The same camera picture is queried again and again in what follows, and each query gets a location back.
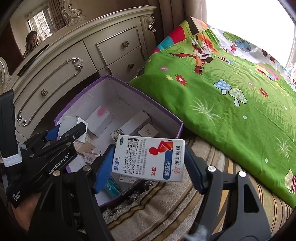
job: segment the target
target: mirror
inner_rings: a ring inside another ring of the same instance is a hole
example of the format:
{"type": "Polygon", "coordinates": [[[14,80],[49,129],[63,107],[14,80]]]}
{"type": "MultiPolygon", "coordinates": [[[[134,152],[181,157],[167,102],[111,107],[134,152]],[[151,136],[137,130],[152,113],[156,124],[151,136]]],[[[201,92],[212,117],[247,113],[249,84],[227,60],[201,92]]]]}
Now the mirror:
{"type": "Polygon", "coordinates": [[[79,25],[111,12],[147,4],[148,0],[23,0],[0,35],[0,57],[12,75],[47,44],[79,25]]]}

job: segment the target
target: bright window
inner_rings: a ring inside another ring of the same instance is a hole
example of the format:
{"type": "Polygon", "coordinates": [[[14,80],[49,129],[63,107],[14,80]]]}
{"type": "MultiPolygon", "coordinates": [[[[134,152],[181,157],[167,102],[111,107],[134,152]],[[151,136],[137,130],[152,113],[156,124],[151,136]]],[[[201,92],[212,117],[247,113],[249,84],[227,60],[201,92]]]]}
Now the bright window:
{"type": "Polygon", "coordinates": [[[277,0],[207,0],[207,23],[240,36],[286,66],[295,25],[277,0]]]}
{"type": "Polygon", "coordinates": [[[50,21],[48,8],[41,10],[39,13],[28,20],[30,30],[36,31],[38,33],[38,38],[41,42],[52,34],[49,27],[50,21]]]}

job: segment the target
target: white fluff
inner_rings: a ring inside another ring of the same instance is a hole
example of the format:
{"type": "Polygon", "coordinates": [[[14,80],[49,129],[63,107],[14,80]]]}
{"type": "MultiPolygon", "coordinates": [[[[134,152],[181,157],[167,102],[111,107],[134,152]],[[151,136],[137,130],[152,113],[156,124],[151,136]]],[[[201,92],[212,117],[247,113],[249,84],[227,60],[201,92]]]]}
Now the white fluff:
{"type": "Polygon", "coordinates": [[[192,235],[177,232],[180,236],[184,237],[188,241],[206,241],[207,229],[201,225],[197,228],[196,232],[192,235]]]}
{"type": "Polygon", "coordinates": [[[20,149],[26,149],[27,146],[25,144],[22,144],[22,143],[18,143],[20,149]]]}

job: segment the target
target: dresser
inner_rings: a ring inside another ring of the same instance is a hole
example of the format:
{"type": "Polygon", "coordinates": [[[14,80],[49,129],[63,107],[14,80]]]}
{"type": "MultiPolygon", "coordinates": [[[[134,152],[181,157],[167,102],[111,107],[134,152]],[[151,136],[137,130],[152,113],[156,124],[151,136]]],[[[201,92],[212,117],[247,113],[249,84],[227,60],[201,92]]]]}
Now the dresser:
{"type": "Polygon", "coordinates": [[[134,78],[156,48],[151,16],[155,9],[136,7],[64,27],[32,51],[12,76],[0,58],[0,93],[14,90],[17,139],[27,140],[53,105],[94,73],[109,74],[124,82],[134,78]]]}

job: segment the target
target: cartoon blanket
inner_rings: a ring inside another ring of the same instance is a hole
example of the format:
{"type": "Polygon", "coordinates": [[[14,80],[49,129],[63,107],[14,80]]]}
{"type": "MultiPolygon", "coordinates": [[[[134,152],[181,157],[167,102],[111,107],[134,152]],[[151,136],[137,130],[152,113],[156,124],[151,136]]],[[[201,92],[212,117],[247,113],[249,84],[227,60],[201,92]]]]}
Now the cartoon blanket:
{"type": "Polygon", "coordinates": [[[190,17],[131,85],[295,207],[296,80],[266,51],[190,17]]]}

